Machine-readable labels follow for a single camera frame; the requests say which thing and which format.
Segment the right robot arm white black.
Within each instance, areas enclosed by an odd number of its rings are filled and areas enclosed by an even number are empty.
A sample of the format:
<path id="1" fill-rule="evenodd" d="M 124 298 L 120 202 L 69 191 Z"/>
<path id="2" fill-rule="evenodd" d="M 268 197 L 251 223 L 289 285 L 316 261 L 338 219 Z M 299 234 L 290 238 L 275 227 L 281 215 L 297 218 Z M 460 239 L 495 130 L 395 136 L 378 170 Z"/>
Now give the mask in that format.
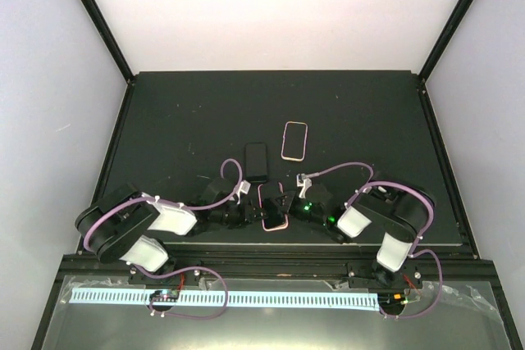
<path id="1" fill-rule="evenodd" d="M 370 179 L 346 202 L 306 175 L 297 177 L 297 190 L 279 183 L 258 187 L 258 208 L 265 231 L 284 230 L 289 219 L 317 225 L 337 243 L 356 239 L 369 227 L 383 231 L 372 263 L 372 278 L 383 288 L 403 276 L 402 266 L 434 219 L 434 198 L 427 191 L 391 180 Z"/>

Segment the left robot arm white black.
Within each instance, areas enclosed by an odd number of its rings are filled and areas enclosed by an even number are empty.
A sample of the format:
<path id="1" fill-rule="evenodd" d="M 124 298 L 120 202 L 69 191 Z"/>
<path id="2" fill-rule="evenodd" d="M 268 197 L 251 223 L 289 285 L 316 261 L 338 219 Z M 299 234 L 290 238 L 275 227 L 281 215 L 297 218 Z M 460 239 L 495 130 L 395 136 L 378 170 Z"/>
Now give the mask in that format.
<path id="1" fill-rule="evenodd" d="M 75 227 L 103 264 L 124 261 L 141 266 L 159 284 L 170 282 L 176 264 L 160 239 L 148 232 L 194 236 L 215 227 L 243 228 L 267 219 L 260 201 L 249 196 L 250 184 L 216 178 L 195 200 L 169 202 L 124 184 L 85 209 Z"/>

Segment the black phone with dual camera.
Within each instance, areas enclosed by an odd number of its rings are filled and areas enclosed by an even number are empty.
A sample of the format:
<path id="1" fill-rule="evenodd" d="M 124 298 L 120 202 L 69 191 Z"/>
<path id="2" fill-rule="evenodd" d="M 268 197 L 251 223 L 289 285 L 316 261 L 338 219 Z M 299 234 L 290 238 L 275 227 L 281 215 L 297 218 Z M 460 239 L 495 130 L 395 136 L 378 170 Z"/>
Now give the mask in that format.
<path id="1" fill-rule="evenodd" d="M 251 183 L 268 181 L 267 145 L 265 143 L 247 143 L 244 148 L 245 179 Z"/>

